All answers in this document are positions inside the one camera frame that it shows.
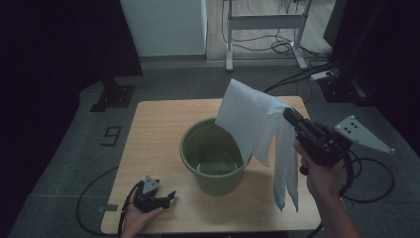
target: white towel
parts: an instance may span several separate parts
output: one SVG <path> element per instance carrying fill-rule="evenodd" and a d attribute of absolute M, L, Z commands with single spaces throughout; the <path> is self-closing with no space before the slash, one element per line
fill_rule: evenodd
<path fill-rule="evenodd" d="M 244 165 L 254 155 L 269 167 L 269 146 L 276 134 L 274 201 L 282 210 L 287 189 L 297 211 L 297 153 L 292 146 L 295 135 L 293 127 L 282 116 L 287 107 L 290 106 L 281 99 L 232 79 L 220 105 L 216 125 L 235 139 Z"/>

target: black curtain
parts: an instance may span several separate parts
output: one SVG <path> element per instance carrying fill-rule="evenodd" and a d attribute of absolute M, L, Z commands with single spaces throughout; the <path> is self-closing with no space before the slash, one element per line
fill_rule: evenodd
<path fill-rule="evenodd" d="M 419 8 L 416 0 L 348 1 L 333 61 L 341 64 L 339 83 L 355 80 L 420 156 Z"/>
<path fill-rule="evenodd" d="M 0 3 L 0 179 L 7 236 L 86 86 L 141 75 L 119 0 Z"/>

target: black device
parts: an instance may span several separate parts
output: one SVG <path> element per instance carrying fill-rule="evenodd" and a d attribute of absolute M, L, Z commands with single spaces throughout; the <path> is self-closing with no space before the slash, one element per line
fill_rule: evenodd
<path fill-rule="evenodd" d="M 294 127 L 296 140 L 315 164 L 332 167 L 339 160 L 344 160 L 348 177 L 346 188 L 350 188 L 353 182 L 353 167 L 348 150 L 353 144 L 352 141 L 320 122 L 304 118 L 294 108 L 286 108 L 283 117 Z M 300 167 L 299 170 L 305 176 L 309 173 L 304 167 Z"/>
<path fill-rule="evenodd" d="M 159 207 L 167 209 L 170 206 L 170 201 L 175 198 L 175 191 L 167 197 L 155 197 L 158 192 L 158 183 L 158 179 L 153 180 L 150 177 L 147 177 L 146 181 L 140 181 L 134 197 L 134 205 L 142 212 L 150 212 Z"/>
<path fill-rule="evenodd" d="M 121 237 L 123 232 L 124 216 L 130 204 L 130 198 L 136 188 L 137 191 L 133 204 L 142 212 L 150 212 L 159 207 L 163 207 L 164 209 L 169 208 L 170 202 L 175 198 L 175 191 L 171 192 L 167 197 L 155 197 L 159 186 L 159 179 L 153 179 L 150 176 L 146 176 L 145 180 L 141 180 L 134 185 L 121 210 L 120 222 L 118 224 L 118 237 Z"/>

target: metal bracket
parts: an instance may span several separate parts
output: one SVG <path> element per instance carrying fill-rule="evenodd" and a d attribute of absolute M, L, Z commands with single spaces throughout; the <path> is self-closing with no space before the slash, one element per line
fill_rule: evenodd
<path fill-rule="evenodd" d="M 90 112 L 104 112 L 107 108 L 127 108 L 136 86 L 118 86 L 116 89 L 105 88 L 98 103 L 93 104 Z"/>
<path fill-rule="evenodd" d="M 368 130 L 355 116 L 350 116 L 334 127 L 340 135 L 353 141 L 354 143 L 373 148 L 389 154 L 394 154 L 395 150 L 386 146 L 376 135 Z"/>
<path fill-rule="evenodd" d="M 150 176 L 146 176 L 145 186 L 143 186 L 143 194 L 147 194 L 155 189 L 158 189 L 160 184 Z"/>

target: cable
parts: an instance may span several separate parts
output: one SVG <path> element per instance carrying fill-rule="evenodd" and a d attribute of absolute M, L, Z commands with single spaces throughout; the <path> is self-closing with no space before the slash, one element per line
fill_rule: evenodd
<path fill-rule="evenodd" d="M 228 43 L 226 41 L 225 33 L 223 31 L 224 25 L 225 25 L 224 24 L 224 18 L 223 18 L 224 15 L 225 15 L 225 4 L 223 3 L 222 4 L 222 38 L 223 38 L 223 41 L 225 43 Z M 286 44 L 289 43 L 289 42 L 291 42 L 290 40 L 288 40 L 286 38 L 279 37 L 278 36 L 279 33 L 280 33 L 280 30 L 277 31 L 277 33 L 276 33 L 275 36 L 273 36 L 273 35 L 266 35 L 266 36 L 252 38 L 252 39 L 246 39 L 246 40 L 236 40 L 236 39 L 232 38 L 232 41 L 233 42 L 250 42 L 250 41 L 255 41 L 255 40 L 259 40 L 259 39 L 263 39 L 263 38 L 275 38 L 276 41 L 274 43 L 272 43 L 271 44 L 271 47 L 269 47 L 269 48 L 265 48 L 265 49 L 250 49 L 250 48 L 247 48 L 247 47 L 244 47 L 244 46 L 241 46 L 241 45 L 237 45 L 237 44 L 232 44 L 232 46 L 233 47 L 239 47 L 239 48 L 245 49 L 247 51 L 251 51 L 251 52 L 264 52 L 264 51 L 273 50 L 273 51 L 275 51 L 276 53 L 279 53 L 279 54 L 287 53 L 287 52 L 289 52 L 291 50 L 291 47 L 287 47 L 287 50 L 286 51 L 278 51 L 278 50 L 275 49 L 275 48 L 277 48 L 279 46 L 286 47 Z"/>
<path fill-rule="evenodd" d="M 103 233 L 103 232 L 96 232 L 96 231 L 93 231 L 93 230 L 90 230 L 89 228 L 87 228 L 82 222 L 81 222 L 81 219 L 80 219 L 80 215 L 79 215 L 79 207 L 80 207 L 80 201 L 81 201 L 81 198 L 83 198 L 83 195 L 84 195 L 84 193 L 94 184 L 94 183 L 96 183 L 98 180 L 100 180 L 100 179 L 102 179 L 104 176 L 106 176 L 106 175 L 108 175 L 109 173 L 111 173 L 111 172 L 113 172 L 113 171 L 115 171 L 115 170 L 117 170 L 118 169 L 118 166 L 117 167 L 114 167 L 114 168 L 112 168 L 111 170 L 109 170 L 109 171 L 107 171 L 107 172 L 105 172 L 104 174 L 102 174 L 101 176 L 99 176 L 98 178 L 96 178 L 94 181 L 92 181 L 85 189 L 84 189 L 84 191 L 81 193 L 81 195 L 80 195 L 80 197 L 79 197 L 79 199 L 77 200 L 77 206 L 76 206 L 76 219 L 77 219 L 77 222 L 79 223 L 79 225 L 81 226 L 81 228 L 83 228 L 83 230 L 85 230 L 85 231 L 87 231 L 88 233 L 90 233 L 90 234 L 93 234 L 93 235 L 100 235 L 100 236 L 114 236 L 114 235 L 111 235 L 111 234 L 105 234 L 105 233 Z"/>
<path fill-rule="evenodd" d="M 254 15 L 253 10 L 251 10 L 251 8 L 250 8 L 250 0 L 247 0 L 247 7 L 248 7 L 248 10 L 250 10 L 251 14 Z"/>
<path fill-rule="evenodd" d="M 312 60 L 309 61 L 309 65 L 311 66 L 311 68 L 316 67 L 312 64 L 312 62 L 314 62 L 314 61 L 323 61 L 323 62 L 325 62 L 325 64 L 329 63 L 329 61 L 327 59 L 312 59 Z"/>
<path fill-rule="evenodd" d="M 296 9 L 294 10 L 294 14 L 297 14 L 297 7 L 299 7 L 299 1 L 294 1 L 296 3 Z"/>
<path fill-rule="evenodd" d="M 124 219 L 125 219 L 125 215 L 126 215 L 126 211 L 127 211 L 127 207 L 133 203 L 130 202 L 130 198 L 134 192 L 134 190 L 139 187 L 140 183 L 136 183 L 133 188 L 130 190 L 129 194 L 126 197 L 126 201 L 124 202 L 123 208 L 121 209 L 121 215 L 120 215 L 120 222 L 118 223 L 118 237 L 121 237 L 121 235 L 123 234 L 123 224 L 124 224 Z"/>
<path fill-rule="evenodd" d="M 312 52 L 312 51 L 309 51 L 308 49 L 306 49 L 302 46 L 300 46 L 300 49 L 309 57 L 314 57 L 314 58 L 317 58 L 317 59 L 324 59 L 324 60 L 330 60 L 331 59 L 331 54 Z"/>
<path fill-rule="evenodd" d="M 374 162 L 374 163 L 377 163 L 380 166 L 382 166 L 389 173 L 389 175 L 391 176 L 391 186 L 388 188 L 388 190 L 386 192 L 384 192 L 383 194 L 379 195 L 378 197 L 376 197 L 374 199 L 365 199 L 365 200 L 362 200 L 362 199 L 356 199 L 356 198 L 352 198 L 352 197 L 345 196 L 345 195 L 343 195 L 343 198 L 345 198 L 347 200 L 350 200 L 350 201 L 353 201 L 353 202 L 358 202 L 358 203 L 371 203 L 371 202 L 379 201 L 379 200 L 383 199 L 384 197 L 388 196 L 389 193 L 393 190 L 393 188 L 395 186 L 395 177 L 392 174 L 392 171 L 386 165 L 384 165 L 383 163 L 381 163 L 381 162 L 379 162 L 377 160 L 371 159 L 371 158 L 356 159 L 356 160 L 353 161 L 353 163 L 356 162 L 356 161 L 360 161 L 360 162 L 361 161 L 370 161 L 370 162 Z"/>
<path fill-rule="evenodd" d="M 276 10 L 276 13 L 280 13 L 280 11 L 281 11 L 281 7 L 284 5 L 284 0 L 282 0 L 281 2 L 280 2 L 280 4 L 278 5 L 278 7 L 277 7 L 277 10 Z"/>
<path fill-rule="evenodd" d="M 312 85 L 311 85 L 311 82 L 309 81 L 309 78 L 306 78 L 306 81 L 308 82 L 308 85 L 309 85 L 309 93 L 310 94 L 309 94 L 309 98 L 304 100 L 303 103 L 308 103 L 312 100 Z"/>
<path fill-rule="evenodd" d="M 279 82 L 271 85 L 270 87 L 268 87 L 263 92 L 268 93 L 269 91 L 271 91 L 271 90 L 273 90 L 273 89 L 275 89 L 277 87 L 280 87 L 280 86 L 282 86 L 282 85 L 284 85 L 286 83 L 290 83 L 290 82 L 300 81 L 300 80 L 306 79 L 307 77 L 309 77 L 313 73 L 316 73 L 316 72 L 325 70 L 326 68 L 333 67 L 335 65 L 336 65 L 335 63 L 326 63 L 326 64 L 323 64 L 323 65 L 320 65 L 320 66 L 313 67 L 313 68 L 309 69 L 308 71 L 299 72 L 299 73 L 297 73 L 297 74 L 295 74 L 293 76 L 287 77 L 287 78 L 285 78 L 285 79 L 283 79 L 283 80 L 281 80 L 281 81 L 279 81 Z M 298 77 L 298 76 L 300 76 L 302 74 L 308 74 L 308 75 L 306 75 L 306 76 L 304 76 L 302 78 L 297 78 L 297 79 L 291 80 L 291 79 L 293 79 L 295 77 Z"/>
<path fill-rule="evenodd" d="M 355 176 L 353 176 L 353 179 L 355 179 L 355 178 L 357 178 L 360 174 L 361 174 L 361 172 L 362 172 L 362 162 L 361 162 L 361 160 L 359 159 L 359 157 L 358 157 L 358 155 L 356 155 L 356 153 L 354 153 L 353 151 L 351 151 L 351 150 L 349 150 L 349 152 L 356 158 L 355 160 L 353 160 L 353 162 L 359 162 L 359 171 L 358 171 L 358 173 L 355 175 Z"/>
<path fill-rule="evenodd" d="M 322 230 L 322 227 L 323 227 L 322 223 L 319 223 L 319 225 L 315 228 L 315 230 L 313 230 L 311 233 L 309 233 L 309 235 L 306 236 L 306 238 L 314 237 L 316 234 L 318 234 L 319 231 Z"/>
<path fill-rule="evenodd" d="M 288 2 L 289 4 L 287 5 L 287 7 L 286 7 L 286 14 L 288 14 L 288 10 L 290 9 L 290 4 L 291 4 L 291 0 L 289 0 L 289 2 Z"/>

